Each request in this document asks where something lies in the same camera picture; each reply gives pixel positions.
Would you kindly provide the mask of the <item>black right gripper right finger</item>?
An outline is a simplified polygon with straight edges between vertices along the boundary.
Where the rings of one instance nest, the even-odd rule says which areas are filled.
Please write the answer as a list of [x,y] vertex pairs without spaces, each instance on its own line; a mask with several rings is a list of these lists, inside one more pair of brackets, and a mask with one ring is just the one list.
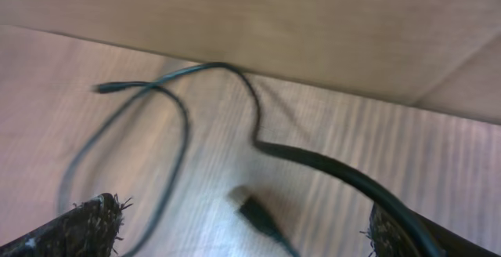
[[[431,220],[413,213],[439,243],[447,257],[500,257],[479,245],[447,230]],[[377,204],[373,204],[369,227],[364,234],[370,239],[370,255],[389,257],[416,256],[412,244],[402,229]]]

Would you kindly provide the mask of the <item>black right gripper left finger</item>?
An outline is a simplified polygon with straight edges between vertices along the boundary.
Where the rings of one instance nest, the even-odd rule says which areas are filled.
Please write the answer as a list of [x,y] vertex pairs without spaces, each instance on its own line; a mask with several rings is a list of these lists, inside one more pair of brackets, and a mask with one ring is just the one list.
[[100,194],[57,218],[1,246],[1,257],[110,257],[132,206],[118,196]]

